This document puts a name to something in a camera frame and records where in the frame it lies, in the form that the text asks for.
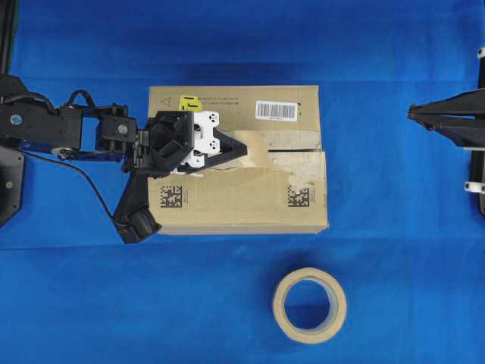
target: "black metal frame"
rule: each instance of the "black metal frame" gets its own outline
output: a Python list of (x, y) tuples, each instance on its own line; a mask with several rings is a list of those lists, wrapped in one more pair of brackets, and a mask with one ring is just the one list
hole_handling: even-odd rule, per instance
[(0, 74), (8, 72), (16, 8), (16, 0), (0, 0)]

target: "cardboard surface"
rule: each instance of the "cardboard surface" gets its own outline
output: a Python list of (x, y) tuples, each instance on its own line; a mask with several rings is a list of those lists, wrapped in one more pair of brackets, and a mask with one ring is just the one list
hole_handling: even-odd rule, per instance
[[(317, 233), (328, 226), (325, 154), (316, 86), (152, 87), (149, 116), (197, 96), (219, 130), (248, 155), (202, 171), (149, 180), (163, 234)], [(256, 102), (292, 102), (297, 121), (258, 120)]]

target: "barcode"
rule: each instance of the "barcode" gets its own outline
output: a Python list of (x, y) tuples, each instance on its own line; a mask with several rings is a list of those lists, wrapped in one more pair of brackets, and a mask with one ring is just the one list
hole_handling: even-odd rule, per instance
[(256, 102), (256, 119), (277, 120), (277, 121), (296, 121), (298, 104), (294, 102)]

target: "blue cloth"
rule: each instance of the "blue cloth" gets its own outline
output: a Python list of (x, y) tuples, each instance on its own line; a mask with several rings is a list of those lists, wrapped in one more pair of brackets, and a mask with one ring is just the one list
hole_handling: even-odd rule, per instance
[[(1, 361), (483, 362), (469, 154), (406, 118), (475, 87), (483, 16), (479, 0), (21, 2), (11, 73), (55, 105), (82, 88), (144, 122), (154, 85), (320, 85), (331, 227), (124, 246), (84, 179), (28, 158), (0, 231)], [(120, 166), (76, 165), (113, 209)], [(305, 266), (349, 302), (315, 346), (271, 313), (277, 282)]]

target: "packing tape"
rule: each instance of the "packing tape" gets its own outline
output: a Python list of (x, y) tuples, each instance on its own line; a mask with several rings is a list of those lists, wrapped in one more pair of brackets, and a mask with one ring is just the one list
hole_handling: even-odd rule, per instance
[[(316, 328), (297, 328), (286, 316), (286, 295), (291, 287), (301, 281), (313, 281), (327, 292), (330, 302), (328, 316)], [(278, 284), (273, 297), (273, 314), (281, 330), (290, 339), (304, 344), (319, 344), (331, 339), (342, 327), (347, 315), (347, 299), (334, 277), (316, 268), (303, 268), (291, 272)]]

